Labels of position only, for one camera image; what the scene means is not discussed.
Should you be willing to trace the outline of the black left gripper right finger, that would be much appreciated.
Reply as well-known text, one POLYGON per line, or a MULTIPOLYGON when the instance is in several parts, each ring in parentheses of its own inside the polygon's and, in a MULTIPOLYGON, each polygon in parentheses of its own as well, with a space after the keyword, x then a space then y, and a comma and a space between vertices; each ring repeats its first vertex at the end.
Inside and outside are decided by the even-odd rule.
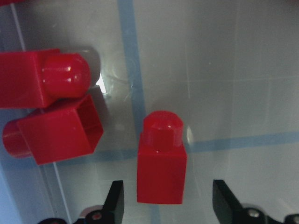
POLYGON ((224 180, 213 180, 212 204, 220 224, 265 224, 266 216, 255 208, 245 208, 224 180))

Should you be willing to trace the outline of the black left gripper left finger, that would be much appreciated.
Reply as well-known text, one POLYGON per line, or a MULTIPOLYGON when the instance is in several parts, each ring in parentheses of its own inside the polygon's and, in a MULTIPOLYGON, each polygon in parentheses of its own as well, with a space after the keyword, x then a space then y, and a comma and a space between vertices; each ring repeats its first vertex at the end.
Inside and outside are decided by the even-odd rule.
POLYGON ((100 224, 121 224, 124 214, 123 180, 113 181, 101 209, 100 224))

